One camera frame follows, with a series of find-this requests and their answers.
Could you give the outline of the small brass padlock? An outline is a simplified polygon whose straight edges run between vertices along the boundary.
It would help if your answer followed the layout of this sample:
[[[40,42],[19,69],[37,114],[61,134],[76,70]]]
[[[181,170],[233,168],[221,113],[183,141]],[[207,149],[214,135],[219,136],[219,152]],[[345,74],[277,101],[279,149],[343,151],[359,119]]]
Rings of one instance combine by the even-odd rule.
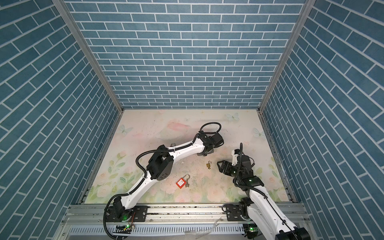
[[[211,161],[208,161],[208,163],[206,164],[207,168],[210,170],[211,169]]]

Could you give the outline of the red padlock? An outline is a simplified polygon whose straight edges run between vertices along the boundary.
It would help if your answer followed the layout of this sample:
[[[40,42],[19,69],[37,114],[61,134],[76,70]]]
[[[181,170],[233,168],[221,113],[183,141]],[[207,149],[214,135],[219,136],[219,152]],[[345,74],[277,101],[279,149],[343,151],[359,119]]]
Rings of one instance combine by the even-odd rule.
[[[180,178],[177,182],[176,182],[176,185],[182,189],[182,188],[188,188],[190,185],[189,185],[189,179],[190,179],[190,175],[189,174],[186,174],[185,176],[183,176],[182,178]]]

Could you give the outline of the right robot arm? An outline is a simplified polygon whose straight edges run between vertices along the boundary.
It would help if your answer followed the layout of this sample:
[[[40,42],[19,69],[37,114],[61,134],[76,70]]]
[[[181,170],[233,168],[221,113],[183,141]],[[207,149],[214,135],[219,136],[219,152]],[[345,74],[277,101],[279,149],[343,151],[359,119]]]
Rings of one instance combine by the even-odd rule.
[[[233,183],[246,193],[239,202],[241,216],[252,220],[267,240],[309,240],[309,232],[297,227],[272,200],[262,180],[254,174],[252,158],[235,153],[233,161],[217,162],[219,172],[233,177]]]

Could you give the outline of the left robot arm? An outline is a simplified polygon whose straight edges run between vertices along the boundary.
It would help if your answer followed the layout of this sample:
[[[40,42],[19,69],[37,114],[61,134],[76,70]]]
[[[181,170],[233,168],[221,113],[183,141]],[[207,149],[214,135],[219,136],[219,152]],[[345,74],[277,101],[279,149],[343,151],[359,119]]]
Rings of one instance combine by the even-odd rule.
[[[169,148],[161,145],[156,150],[138,155],[135,162],[143,171],[141,179],[127,193],[111,197],[109,204],[117,213],[131,211],[154,184],[171,174],[174,163],[191,155],[207,156],[223,144],[224,139],[218,132],[199,131],[192,141],[185,144]]]

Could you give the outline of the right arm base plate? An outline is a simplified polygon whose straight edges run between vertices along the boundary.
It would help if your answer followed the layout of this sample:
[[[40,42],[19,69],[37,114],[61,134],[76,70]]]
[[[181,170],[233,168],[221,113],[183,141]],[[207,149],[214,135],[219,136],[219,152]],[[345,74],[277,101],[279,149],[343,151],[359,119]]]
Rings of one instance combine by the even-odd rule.
[[[239,205],[234,204],[224,204],[222,205],[222,211],[227,217],[229,222],[239,222],[239,221],[252,221],[252,219],[245,213]]]

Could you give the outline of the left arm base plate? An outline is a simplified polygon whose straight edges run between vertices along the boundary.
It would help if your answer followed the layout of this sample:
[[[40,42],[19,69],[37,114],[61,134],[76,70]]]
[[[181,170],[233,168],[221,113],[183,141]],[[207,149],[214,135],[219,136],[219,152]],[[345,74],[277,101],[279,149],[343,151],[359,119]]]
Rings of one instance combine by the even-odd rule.
[[[147,206],[135,206],[128,210],[124,207],[110,206],[105,213],[104,220],[107,223],[144,222],[147,212]]]

